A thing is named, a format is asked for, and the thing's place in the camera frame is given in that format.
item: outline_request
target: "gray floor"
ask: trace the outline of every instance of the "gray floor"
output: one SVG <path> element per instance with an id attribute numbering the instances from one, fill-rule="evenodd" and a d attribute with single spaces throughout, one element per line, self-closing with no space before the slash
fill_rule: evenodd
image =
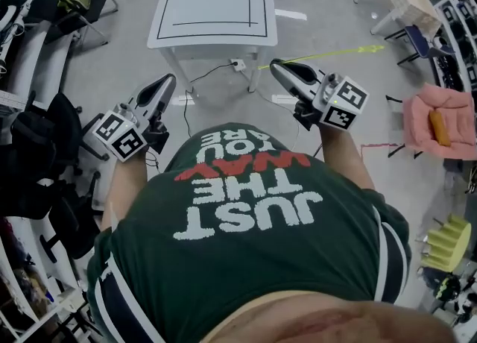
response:
<path id="1" fill-rule="evenodd" d="M 120 11 L 98 22 L 98 27 L 110 37 L 110 44 L 75 54 L 69 62 L 64 93 L 75 105 L 83 106 L 81 119 L 85 123 L 96 113 L 106 112 L 118 101 L 125 100 L 141 82 L 171 71 L 161 54 L 146 46 L 157 0 L 118 2 Z M 370 34 L 376 21 L 387 13 L 387 2 L 362 0 L 356 5 L 353 0 L 275 0 L 275 6 L 305 13 L 308 20 L 277 18 L 279 44 L 270 59 L 301 57 L 363 45 L 385 46 L 376 54 L 345 54 L 312 60 L 309 64 L 349 75 L 370 93 L 366 110 L 352 131 L 359 148 L 362 145 L 399 143 L 402 119 L 391 111 L 385 94 L 409 97 L 424 81 L 433 83 L 433 78 L 427 60 L 417 60 L 404 67 L 396 65 L 398 60 L 410 54 L 408 45 L 387 43 L 382 36 Z M 395 29 L 397 27 L 385 29 L 383 34 Z M 92 32 L 87 34 L 86 46 L 95 41 L 93 35 Z M 226 62 L 193 60 L 184 62 L 183 66 L 187 75 L 195 78 Z M 253 66 L 253 61 L 245 62 L 247 66 Z M 195 84 L 192 95 L 195 104 L 187 110 L 192 133 L 225 122 L 245 122 L 274 135 L 291 148 L 298 131 L 291 114 L 266 102 L 258 93 L 247 93 L 246 87 L 247 81 L 232 68 L 219 69 Z M 259 91 L 268 99 L 274 93 L 286 94 L 267 70 L 262 74 Z M 178 85 L 175 95 L 184 95 L 181 85 Z M 159 158 L 162 167 L 188 138 L 183 110 L 184 107 L 171 105 L 165 114 L 171 138 Z M 313 154 L 319 144 L 316 128 L 307 132 L 300 127 L 294 150 Z M 408 286 L 399 304 L 417 307 L 425 288 L 415 274 L 421 247 L 414 238 L 422 234 L 423 228 L 430 227 L 432 217 L 444 219 L 451 210 L 458 208 L 461 198 L 453 195 L 452 178 L 446 177 L 442 160 L 427 155 L 414 160 L 410 151 L 400 151 L 389 160 L 388 150 L 386 146 L 364 147 L 364 162 L 376 188 L 408 219 L 414 258 Z M 82 161 L 90 171 L 98 167 L 98 161 L 86 155 Z M 102 178 L 96 194 L 99 203 L 104 201 L 107 193 L 112 168 L 113 161 L 100 165 Z M 80 182 L 86 183 L 86 180 L 87 177 L 82 177 Z"/>

